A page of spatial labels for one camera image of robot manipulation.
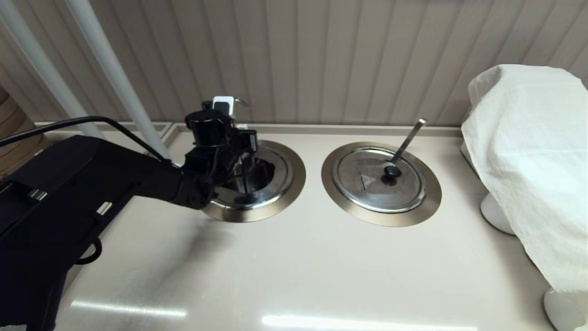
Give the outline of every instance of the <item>black robotic arm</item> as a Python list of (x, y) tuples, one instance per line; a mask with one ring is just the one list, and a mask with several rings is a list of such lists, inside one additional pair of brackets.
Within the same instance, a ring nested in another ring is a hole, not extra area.
[(203, 108), (186, 117), (196, 147), (182, 167), (76, 135), (0, 183), (0, 326), (52, 330), (67, 271), (98, 258), (99, 235), (133, 196), (202, 209), (215, 186), (234, 179), (238, 160), (257, 149), (256, 133), (210, 102)]

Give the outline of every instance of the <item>white towel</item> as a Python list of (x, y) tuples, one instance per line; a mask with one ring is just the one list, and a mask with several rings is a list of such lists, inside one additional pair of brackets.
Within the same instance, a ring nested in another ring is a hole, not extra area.
[(588, 330), (588, 92), (562, 69), (499, 65), (469, 94), (462, 131), (480, 179)]

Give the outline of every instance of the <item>backsplash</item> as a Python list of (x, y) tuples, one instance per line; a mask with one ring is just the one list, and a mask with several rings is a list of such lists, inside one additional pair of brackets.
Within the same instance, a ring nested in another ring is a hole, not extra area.
[[(91, 114), (128, 120), (64, 0), (16, 0)], [(248, 101), (254, 123), (456, 126), (469, 81), (502, 63), (588, 85), (587, 0), (94, 0), (154, 121), (202, 100)], [(0, 85), (35, 121), (65, 112), (0, 24)]]

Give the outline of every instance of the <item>white countertop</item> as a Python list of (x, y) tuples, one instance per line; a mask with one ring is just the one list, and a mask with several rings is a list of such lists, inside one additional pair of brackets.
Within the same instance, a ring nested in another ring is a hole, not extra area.
[[(549, 285), (520, 241), (480, 214), (487, 191), (462, 139), (420, 136), (407, 149), (443, 190), (423, 223), (377, 226), (330, 199), (320, 169), (331, 151), (403, 138), (260, 134), (300, 155), (306, 184), (286, 210), (254, 223), (134, 198), (64, 296), (56, 330), (553, 330)], [(181, 133), (174, 161), (191, 148)]]

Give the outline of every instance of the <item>white pole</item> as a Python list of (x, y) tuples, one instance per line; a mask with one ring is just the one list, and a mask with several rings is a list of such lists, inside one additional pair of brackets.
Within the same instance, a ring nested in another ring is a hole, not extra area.
[(108, 42), (90, 2), (88, 0), (66, 0), (66, 2), (102, 70), (147, 143), (164, 157), (171, 158)]
[[(29, 59), (68, 115), (74, 118), (88, 116), (82, 104), (79, 103), (41, 45), (39, 45), (39, 42), (22, 18), (21, 13), (12, 3), (12, 0), (0, 0), (0, 18), (2, 18), (4, 25), (6, 25), (12, 37), (21, 47), (22, 52)], [(102, 135), (98, 127), (93, 123), (78, 124), (78, 127), (85, 135), (104, 139), (104, 135)]]

